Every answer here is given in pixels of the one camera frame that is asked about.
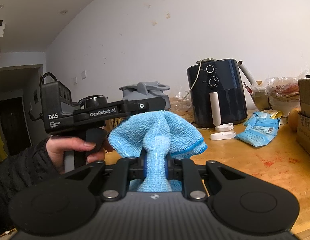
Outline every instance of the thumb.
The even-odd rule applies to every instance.
[[[78,137],[51,137],[46,149],[51,152],[77,151],[85,152],[93,150],[95,143],[86,142]]]

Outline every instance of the gray plastic object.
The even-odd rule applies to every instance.
[[[170,87],[163,85],[158,81],[140,82],[138,84],[124,86],[119,89],[123,91],[123,100],[141,100],[162,97],[166,101],[164,110],[170,109],[169,97],[163,93],[165,90],[170,90]]]

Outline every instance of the cardboard box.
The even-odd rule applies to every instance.
[[[300,113],[310,118],[310,78],[298,80]]]
[[[310,118],[302,114],[298,116],[297,142],[310,155]]]

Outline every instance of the white rubber band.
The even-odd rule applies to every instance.
[[[236,132],[217,132],[210,135],[211,140],[234,139]]]
[[[234,129],[234,125],[232,123],[221,124],[215,127],[215,131],[217,132],[225,132]]]

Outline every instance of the fingernail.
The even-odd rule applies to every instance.
[[[97,156],[88,156],[87,157],[87,161],[89,162],[89,163],[93,163],[93,162],[95,162],[95,161],[97,161],[98,160],[98,157]]]
[[[96,146],[96,143],[91,143],[91,142],[84,142],[84,146],[85,147],[95,147]]]

